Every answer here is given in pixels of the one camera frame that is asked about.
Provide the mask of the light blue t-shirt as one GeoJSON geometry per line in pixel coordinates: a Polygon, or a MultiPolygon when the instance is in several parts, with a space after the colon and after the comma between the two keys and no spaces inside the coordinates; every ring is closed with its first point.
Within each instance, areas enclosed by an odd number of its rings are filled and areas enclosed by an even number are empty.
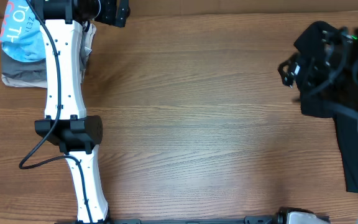
{"type": "Polygon", "coordinates": [[[5,54],[19,62],[45,59],[40,23],[25,0],[8,0],[1,25],[0,44],[5,54]]]}

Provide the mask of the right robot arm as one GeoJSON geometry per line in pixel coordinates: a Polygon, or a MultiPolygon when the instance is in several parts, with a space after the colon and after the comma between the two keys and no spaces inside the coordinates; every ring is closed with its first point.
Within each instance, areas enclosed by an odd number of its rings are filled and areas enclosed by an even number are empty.
{"type": "Polygon", "coordinates": [[[312,23],[294,43],[297,51],[278,66],[285,86],[297,86],[301,112],[354,120],[358,134],[358,28],[312,23]]]}

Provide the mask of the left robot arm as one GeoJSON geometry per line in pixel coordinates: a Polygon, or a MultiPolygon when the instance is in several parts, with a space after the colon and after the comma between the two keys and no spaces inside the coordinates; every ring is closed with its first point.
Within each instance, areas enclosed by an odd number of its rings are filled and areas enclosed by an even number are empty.
{"type": "Polygon", "coordinates": [[[81,84],[95,33],[94,22],[123,28],[131,13],[128,0],[36,0],[28,5],[40,23],[45,47],[47,100],[44,118],[35,121],[41,141],[20,162],[25,162],[46,141],[58,146],[73,178],[78,214],[76,223],[112,223],[103,194],[98,165],[103,124],[89,116],[81,84]]]}

